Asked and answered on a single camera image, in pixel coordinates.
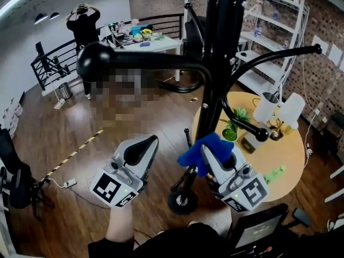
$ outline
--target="yellow black tape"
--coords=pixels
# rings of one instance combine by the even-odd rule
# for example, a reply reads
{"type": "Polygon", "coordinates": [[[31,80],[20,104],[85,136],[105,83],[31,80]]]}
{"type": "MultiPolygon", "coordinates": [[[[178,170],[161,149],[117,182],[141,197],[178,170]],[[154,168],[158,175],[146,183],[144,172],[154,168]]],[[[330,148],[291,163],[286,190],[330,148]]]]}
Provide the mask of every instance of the yellow black tape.
{"type": "Polygon", "coordinates": [[[45,179],[47,179],[49,176],[51,176],[56,170],[58,170],[61,166],[63,166],[67,161],[70,160],[70,158],[74,157],[82,148],[84,148],[86,146],[86,144],[90,143],[91,141],[93,141],[96,136],[100,135],[101,133],[104,132],[104,129],[99,130],[93,137],[89,138],[82,146],[80,146],[78,148],[77,151],[74,151],[73,153],[71,153],[65,160],[63,160],[58,166],[56,166],[52,171],[50,171],[42,180],[44,181],[45,179]]]}

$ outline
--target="trash can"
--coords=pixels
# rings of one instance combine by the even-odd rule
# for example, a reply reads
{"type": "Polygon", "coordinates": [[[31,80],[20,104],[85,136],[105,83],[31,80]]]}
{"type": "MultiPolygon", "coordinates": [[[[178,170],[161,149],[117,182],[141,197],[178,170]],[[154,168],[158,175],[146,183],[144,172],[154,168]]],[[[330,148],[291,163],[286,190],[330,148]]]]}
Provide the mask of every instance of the trash can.
{"type": "Polygon", "coordinates": [[[65,82],[59,86],[59,92],[60,92],[60,96],[63,99],[69,99],[72,96],[72,92],[70,91],[70,88],[69,88],[67,82],[65,82]]]}

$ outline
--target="black sleeve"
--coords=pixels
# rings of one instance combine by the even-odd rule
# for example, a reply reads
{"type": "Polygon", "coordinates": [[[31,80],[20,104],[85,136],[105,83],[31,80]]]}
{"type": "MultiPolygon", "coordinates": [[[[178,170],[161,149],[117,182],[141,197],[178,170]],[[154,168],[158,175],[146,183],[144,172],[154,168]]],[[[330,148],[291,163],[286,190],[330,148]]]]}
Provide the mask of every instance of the black sleeve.
{"type": "Polygon", "coordinates": [[[71,31],[74,29],[74,21],[68,20],[67,21],[67,28],[69,28],[71,31]]]}
{"type": "Polygon", "coordinates": [[[125,243],[116,243],[106,238],[88,245],[89,258],[107,258],[127,255],[134,251],[134,239],[125,243]]]}
{"type": "Polygon", "coordinates": [[[91,20],[96,23],[98,19],[101,17],[101,12],[100,11],[95,11],[90,15],[91,20]]]}

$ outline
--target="white wall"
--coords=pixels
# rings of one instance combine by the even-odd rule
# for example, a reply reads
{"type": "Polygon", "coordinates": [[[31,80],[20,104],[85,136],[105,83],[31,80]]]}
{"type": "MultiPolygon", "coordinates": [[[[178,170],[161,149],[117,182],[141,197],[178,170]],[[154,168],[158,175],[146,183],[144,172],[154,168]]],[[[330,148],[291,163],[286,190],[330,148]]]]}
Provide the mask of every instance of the white wall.
{"type": "Polygon", "coordinates": [[[73,33],[67,29],[65,19],[81,3],[92,4],[100,9],[101,17],[97,27],[131,20],[129,0],[52,0],[49,6],[37,9],[34,15],[39,12],[51,15],[53,11],[57,11],[60,13],[59,17],[51,21],[47,18],[34,25],[35,16],[32,16],[32,20],[0,32],[0,122],[10,100],[15,98],[18,101],[23,91],[28,91],[38,83],[30,66],[37,56],[35,44],[41,41],[45,53],[48,53],[73,39],[73,33]]]}

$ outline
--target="brick wall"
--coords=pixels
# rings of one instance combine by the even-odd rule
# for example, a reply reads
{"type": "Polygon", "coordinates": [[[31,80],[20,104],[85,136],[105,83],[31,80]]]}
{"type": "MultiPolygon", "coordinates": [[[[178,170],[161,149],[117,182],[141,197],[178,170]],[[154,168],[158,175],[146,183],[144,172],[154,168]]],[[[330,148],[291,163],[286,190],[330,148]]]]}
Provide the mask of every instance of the brick wall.
{"type": "MultiPolygon", "coordinates": [[[[190,0],[198,15],[205,15],[206,0],[190,0]]],[[[248,0],[252,6],[256,0],[248,0]]],[[[344,113],[344,79],[343,73],[339,68],[333,65],[328,59],[328,54],[332,44],[335,44],[344,51],[344,13],[327,0],[305,0],[305,5],[310,7],[310,15],[305,31],[305,45],[311,45],[313,36],[316,34],[323,41],[329,44],[326,55],[306,55],[304,56],[304,74],[306,78],[306,92],[309,104],[320,109],[320,115],[314,119],[313,125],[320,129],[323,117],[330,118],[335,110],[344,113]]],[[[278,10],[279,21],[291,27],[296,22],[296,11],[284,8],[277,4],[269,2],[264,3],[264,13],[272,16],[271,11],[278,10]]],[[[285,30],[262,21],[263,35],[274,39],[283,45],[286,38],[291,38],[291,34],[285,30]]],[[[244,24],[243,30],[252,29],[252,18],[248,17],[244,24]]],[[[268,52],[261,46],[255,46],[255,49],[261,53],[268,52]]],[[[284,97],[289,97],[292,92],[304,95],[303,85],[303,57],[297,57],[288,80],[284,86],[284,97]]],[[[306,106],[303,116],[311,120],[313,113],[306,106]]],[[[339,157],[344,159],[344,137],[340,141],[339,157]]]]}
{"type": "MultiPolygon", "coordinates": [[[[130,0],[130,12],[132,18],[144,18],[150,16],[157,16],[157,15],[169,15],[175,13],[183,13],[184,12],[184,0],[130,0]]],[[[178,17],[171,17],[171,18],[164,18],[164,19],[157,19],[152,21],[145,21],[144,23],[160,23],[160,22],[167,22],[178,20],[178,17]]],[[[167,24],[160,24],[155,25],[155,28],[164,28],[164,27],[172,27],[172,26],[179,26],[179,22],[167,23],[167,24]]],[[[176,32],[178,31],[178,27],[168,28],[163,31],[162,33],[168,32],[176,32]]],[[[179,37],[179,33],[170,33],[168,34],[169,37],[179,37]]]]}

